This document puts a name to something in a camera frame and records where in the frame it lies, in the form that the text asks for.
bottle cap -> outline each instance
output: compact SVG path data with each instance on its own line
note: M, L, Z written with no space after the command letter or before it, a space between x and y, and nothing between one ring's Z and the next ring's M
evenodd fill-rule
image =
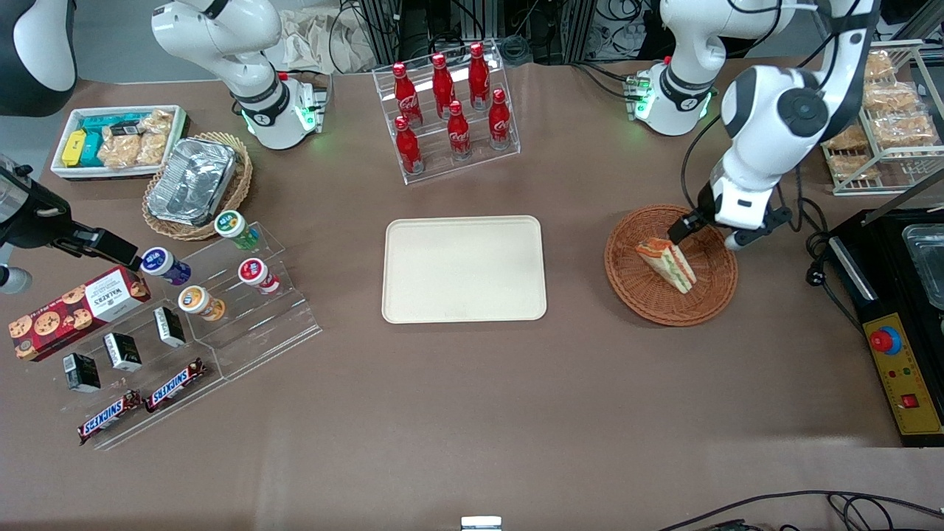
M231 238L245 230L245 218L234 210L224 210L216 216L216 223L213 226L217 234L224 238Z
M239 280L249 285L257 285L269 276L269 267L258 258L247 258L239 265Z
M198 285L192 285L180 292L177 306L188 314L199 314L210 305L210 294Z
M141 269L148 275L159 277L174 265L174 255L163 247L152 247L144 252Z

acrylic bottle rack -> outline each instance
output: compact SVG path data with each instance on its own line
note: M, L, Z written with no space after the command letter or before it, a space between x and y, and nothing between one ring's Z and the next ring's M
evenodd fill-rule
M488 65L489 84L491 90L504 89L505 101L511 113L509 131L511 145L502 151L494 150L489 141L491 133L488 127L488 111L476 111L469 103L468 72L471 56L467 46L443 50L446 56L447 68L452 75L455 86L456 99L463 102L463 113L469 124L469 138L472 144L472 156L465 161L456 161L452 158L449 148L449 136L446 120L440 120L436 115L436 100L432 95L432 55L403 61L407 67L407 76L416 88L419 98L419 108L423 113L423 125L414 128L413 132L419 140L420 155L423 158L425 169L419 175L410 175L403 170L399 152L396 149L396 127L394 120L400 115L400 108L394 95L394 73L391 66L383 66L373 71L374 84L383 108L383 117L387 123L387 131L394 143L394 153L399 164L400 173L406 184L431 179L458 169L486 163L502 157L509 157L521 152L521 143L518 137L517 123L514 120L513 94L508 86L508 77L505 74L505 63L494 40L485 41L484 57Z
M221 239L182 258L193 272L184 285L172 286L160 278L147 277L151 300L46 360L29 364L27 372L31 377L39 375L52 380L49 402L60 410L61 429L74 437L76 444L76 428L115 403L128 389L139 391L146 398L197 357L207 372L169 403L155 413L148 413L143 406L128 411L86 444L109 449L321 332L311 307L289 278L283 263L285 248L259 223L251 227L260 236L255 248L241 250L231 241ZM237 268L249 257L262 259L278 275L281 286L277 292L263 295L255 287L240 282ZM224 301L227 306L224 316L209 322L179 310L177 295L190 285L201 285ZM174 348L159 340L154 310L160 306L180 317L187 340L184 346ZM111 367L102 341L111 332L134 337L141 368L125 372ZM61 359L71 352L95 360L101 389L80 393L67 388Z

red emergency stop button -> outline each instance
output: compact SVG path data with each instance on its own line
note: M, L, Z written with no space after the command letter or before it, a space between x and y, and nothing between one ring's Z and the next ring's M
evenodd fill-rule
M902 350L902 337L890 326L883 326L868 336L873 349L893 356Z

red switch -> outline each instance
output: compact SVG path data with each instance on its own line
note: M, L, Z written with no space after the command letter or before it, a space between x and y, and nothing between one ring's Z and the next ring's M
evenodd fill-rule
M902 395L902 407L905 409L918 407L918 397L915 395Z

teal package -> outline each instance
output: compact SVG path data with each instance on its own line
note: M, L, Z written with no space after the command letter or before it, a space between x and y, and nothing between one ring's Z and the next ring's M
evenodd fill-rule
M82 167L103 166L98 160L98 150L102 147L102 135L93 130L85 130L85 145L82 147L82 156L78 159L78 165Z

